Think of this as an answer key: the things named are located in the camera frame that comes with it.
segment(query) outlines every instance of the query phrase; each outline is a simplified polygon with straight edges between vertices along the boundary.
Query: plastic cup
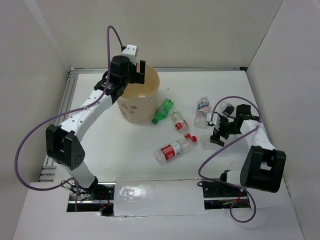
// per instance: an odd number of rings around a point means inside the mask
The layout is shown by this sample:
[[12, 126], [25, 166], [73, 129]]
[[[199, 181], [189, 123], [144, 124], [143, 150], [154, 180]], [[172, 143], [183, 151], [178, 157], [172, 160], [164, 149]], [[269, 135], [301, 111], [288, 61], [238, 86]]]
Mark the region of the plastic cup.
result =
[[159, 85], [157, 71], [145, 65], [144, 84], [128, 84], [124, 94], [117, 100], [122, 116], [135, 124], [151, 120], [158, 109]]

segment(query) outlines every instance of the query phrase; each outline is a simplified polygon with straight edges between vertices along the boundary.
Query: cable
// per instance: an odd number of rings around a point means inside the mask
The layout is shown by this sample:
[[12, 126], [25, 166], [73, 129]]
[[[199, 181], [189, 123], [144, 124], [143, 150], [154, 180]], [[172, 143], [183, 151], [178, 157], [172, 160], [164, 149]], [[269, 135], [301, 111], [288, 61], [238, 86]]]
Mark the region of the cable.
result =
[[[120, 37], [119, 37], [116, 29], [113, 26], [109, 25], [107, 27], [107, 29], [106, 29], [106, 49], [107, 49], [107, 67], [108, 67], [108, 70], [110, 69], [110, 66], [111, 66], [111, 60], [110, 60], [111, 59], [111, 57], [110, 57], [110, 29], [112, 29], [114, 31], [116, 37], [119, 40], [121, 48], [123, 47], [122, 42], [120, 40]], [[58, 184], [56, 186], [52, 186], [52, 187], [39, 188], [39, 187], [31, 186], [30, 184], [28, 184], [27, 182], [25, 182], [23, 180], [23, 178], [21, 177], [21, 175], [19, 173], [19, 169], [18, 169], [19, 154], [20, 154], [20, 151], [21, 151], [23, 145], [25, 144], [26, 140], [31, 136], [31, 134], [33, 134], [38, 128], [40, 128], [44, 124], [46, 124], [46, 123], [48, 123], [48, 122], [50, 122], [50, 121], [52, 121], [52, 120], [54, 120], [56, 118], [59, 118], [61, 116], [65, 116], [65, 115], [68, 115], [68, 114], [71, 114], [71, 113], [75, 113], [75, 112], [90, 108], [93, 105], [95, 105], [97, 102], [99, 102], [101, 100], [101, 98], [105, 95], [106, 91], [107, 91], [107, 86], [108, 86], [109, 79], [110, 79], [110, 71], [108, 71], [108, 73], [107, 73], [106, 84], [105, 84], [105, 87], [104, 87], [104, 89], [102, 91], [102, 94], [94, 102], [90, 103], [89, 105], [87, 105], [85, 107], [79, 107], [79, 108], [76, 108], [76, 109], [73, 109], [73, 110], [69, 110], [69, 111], [60, 113], [60, 114], [58, 114], [56, 116], [50, 117], [47, 120], [44, 120], [43, 122], [39, 123], [33, 129], [31, 129], [30, 132], [27, 133], [27, 135], [22, 139], [21, 143], [19, 144], [19, 146], [18, 146], [18, 148], [16, 150], [16, 153], [15, 153], [15, 157], [14, 157], [14, 172], [15, 172], [16, 177], [20, 181], [20, 183], [22, 183], [28, 189], [32, 189], [32, 190], [35, 190], [35, 191], [50, 191], [50, 190], [62, 187], [62, 185], [64, 185], [66, 182], [74, 180], [75, 185], [76, 185], [76, 199], [75, 199], [74, 206], [76, 208], [75, 211], [77, 211], [77, 198], [78, 198], [78, 195], [79, 195], [79, 183], [77, 182], [77, 180], [74, 177], [70, 177], [67, 180], [65, 180], [63, 183], [61, 182], [60, 184]]]
[[[241, 99], [241, 100], [244, 100], [244, 101], [246, 101], [247, 103], [251, 104], [251, 105], [255, 108], [255, 110], [258, 112], [258, 116], [259, 116], [258, 123], [260, 124], [260, 123], [262, 122], [261, 113], [260, 113], [258, 107], [257, 107], [254, 103], [252, 103], [251, 101], [249, 101], [249, 100], [247, 100], [247, 99], [245, 99], [244, 97], [241, 97], [241, 96], [226, 96], [226, 97], [222, 98], [221, 100], [219, 100], [219, 101], [216, 103], [216, 105], [214, 106], [214, 108], [213, 108], [212, 116], [211, 116], [211, 122], [212, 122], [212, 120], [213, 120], [213, 118], [214, 118], [214, 113], [216, 112], [217, 106], [218, 106], [223, 100], [226, 100], [226, 99]], [[217, 156], [219, 153], [223, 152], [224, 150], [226, 150], [227, 148], [229, 148], [231, 145], [237, 143], [237, 142], [240, 141], [241, 139], [244, 139], [246, 136], [252, 134], [252, 133], [255, 132], [256, 130], [258, 130], [258, 128], [259, 128], [259, 125], [257, 125], [253, 130], [251, 130], [251, 131], [249, 131], [249, 132], [241, 135], [241, 136], [238, 137], [237, 139], [233, 140], [232, 142], [228, 143], [227, 145], [225, 145], [224, 147], [222, 147], [221, 149], [219, 149], [218, 151], [216, 151], [214, 154], [212, 154], [210, 157], [208, 157], [208, 158], [201, 164], [201, 166], [200, 166], [199, 169], [198, 169], [198, 175], [199, 175], [201, 178], [203, 178], [203, 179], [205, 179], [205, 180], [209, 180], [209, 181], [216, 182], [216, 183], [220, 183], [220, 184], [225, 184], [225, 185], [228, 185], [228, 186], [231, 186], [231, 187], [234, 187], [234, 188], [243, 190], [243, 191], [251, 198], [251, 201], [252, 201], [252, 204], [253, 204], [253, 214], [252, 214], [252, 216], [251, 216], [249, 219], [247, 219], [247, 220], [239, 220], [239, 219], [236, 219], [236, 218], [234, 217], [234, 215], [232, 214], [232, 208], [233, 208], [236, 204], [238, 204], [239, 202], [246, 201], [245, 199], [244, 199], [244, 200], [236, 201], [236, 202], [234, 202], [234, 203], [231, 205], [230, 210], [229, 210], [229, 211], [230, 211], [230, 215], [231, 215], [231, 217], [232, 217], [235, 221], [237, 221], [238, 223], [248, 223], [248, 222], [250, 222], [250, 221], [255, 217], [255, 215], [256, 215], [256, 213], [257, 213], [257, 206], [256, 206], [256, 202], [255, 202], [254, 198], [252, 197], [252, 195], [248, 192], [247, 189], [245, 189], [245, 188], [243, 189], [241, 186], [238, 186], [238, 185], [235, 185], [235, 184], [232, 184], [232, 183], [228, 183], [228, 182], [225, 182], [225, 181], [221, 181], [221, 180], [218, 180], [218, 179], [216, 179], [216, 178], [210, 178], [210, 177], [203, 176], [203, 175], [201, 174], [201, 170], [204, 168], [204, 166], [205, 166], [211, 159], [213, 159], [213, 158], [214, 158], [215, 156]]]

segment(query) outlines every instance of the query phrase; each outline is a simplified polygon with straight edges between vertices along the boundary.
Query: white table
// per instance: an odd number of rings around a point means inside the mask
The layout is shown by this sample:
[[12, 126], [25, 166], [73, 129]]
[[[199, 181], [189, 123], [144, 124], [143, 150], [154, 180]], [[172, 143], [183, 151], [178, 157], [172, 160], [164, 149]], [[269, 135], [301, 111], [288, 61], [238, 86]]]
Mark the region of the white table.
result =
[[[231, 95], [242, 96], [255, 103], [243, 71], [158, 74], [159, 104], [165, 98], [171, 99], [174, 109], [181, 111], [189, 122], [191, 134], [198, 138], [212, 133], [212, 128], [193, 127], [195, 108], [200, 97], [208, 96], [211, 107], [219, 99]], [[101, 74], [80, 74], [71, 108], [80, 106], [100, 79]], [[236, 106], [243, 102], [233, 99], [230, 103]], [[183, 136], [175, 131], [170, 118], [157, 125], [150, 122], [133, 124], [121, 116], [115, 104], [88, 130], [81, 144], [86, 153], [87, 166], [101, 182], [198, 179], [200, 164], [214, 150], [202, 150], [197, 144], [191, 152], [164, 166], [159, 166], [154, 157], [158, 148], [180, 138]], [[247, 153], [246, 142], [239, 141], [214, 158], [203, 169], [203, 174], [216, 178], [226, 169], [240, 170]], [[54, 184], [67, 177], [68, 174], [58, 167]], [[33, 183], [38, 187], [50, 184]], [[205, 214], [145, 217], [103, 217], [96, 212], [69, 213], [66, 212], [69, 193], [65, 189], [50, 192], [29, 190], [14, 239], [303, 239], [284, 182], [278, 193], [250, 192], [257, 203], [257, 215], [250, 223], [240, 224], [232, 220], [227, 209], [209, 210]], [[252, 209], [240, 208], [234, 209], [234, 212], [237, 217], [245, 219], [252, 214]]]

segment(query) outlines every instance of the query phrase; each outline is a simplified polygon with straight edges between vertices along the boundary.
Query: bottle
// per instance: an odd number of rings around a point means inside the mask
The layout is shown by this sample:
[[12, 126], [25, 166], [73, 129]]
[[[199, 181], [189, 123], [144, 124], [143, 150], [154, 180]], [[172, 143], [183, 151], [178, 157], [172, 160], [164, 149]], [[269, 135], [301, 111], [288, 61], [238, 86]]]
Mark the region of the bottle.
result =
[[196, 112], [194, 117], [194, 126], [200, 129], [206, 129], [207, 124], [207, 114], [209, 111], [209, 100], [206, 96], [201, 98], [196, 106]]
[[158, 108], [158, 110], [156, 111], [154, 118], [152, 119], [152, 123], [153, 124], [157, 124], [158, 121], [164, 119], [168, 112], [170, 111], [170, 109], [172, 109], [172, 107], [174, 106], [174, 102], [171, 101], [170, 99], [166, 98], [161, 106]]
[[191, 138], [191, 135], [189, 133], [189, 126], [187, 121], [184, 119], [182, 116], [181, 112], [179, 111], [174, 111], [170, 115], [175, 129], [178, 131], [179, 134], [183, 135], [185, 138]]
[[168, 162], [168, 160], [182, 154], [188, 153], [195, 143], [197, 138], [192, 136], [190, 138], [182, 138], [178, 141], [162, 147], [155, 153], [155, 158], [158, 160], [160, 165], [163, 165]]

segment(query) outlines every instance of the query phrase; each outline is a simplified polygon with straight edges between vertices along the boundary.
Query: white wall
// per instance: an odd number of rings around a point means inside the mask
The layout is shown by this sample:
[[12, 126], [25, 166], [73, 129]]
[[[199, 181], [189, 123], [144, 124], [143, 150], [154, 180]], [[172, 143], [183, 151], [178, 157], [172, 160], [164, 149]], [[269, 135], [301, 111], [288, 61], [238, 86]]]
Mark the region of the white wall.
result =
[[306, 240], [320, 235], [320, 0], [284, 0], [247, 75]]
[[[16, 179], [14, 156], [23, 136], [57, 113], [68, 73], [23, 0], [0, 7], [0, 234], [12, 239], [27, 189]], [[45, 156], [45, 128], [22, 150], [19, 169], [37, 181]]]
[[[282, 0], [36, 0], [74, 68], [106, 68], [106, 27], [153, 67], [248, 67]], [[111, 49], [119, 45], [112, 34]]]

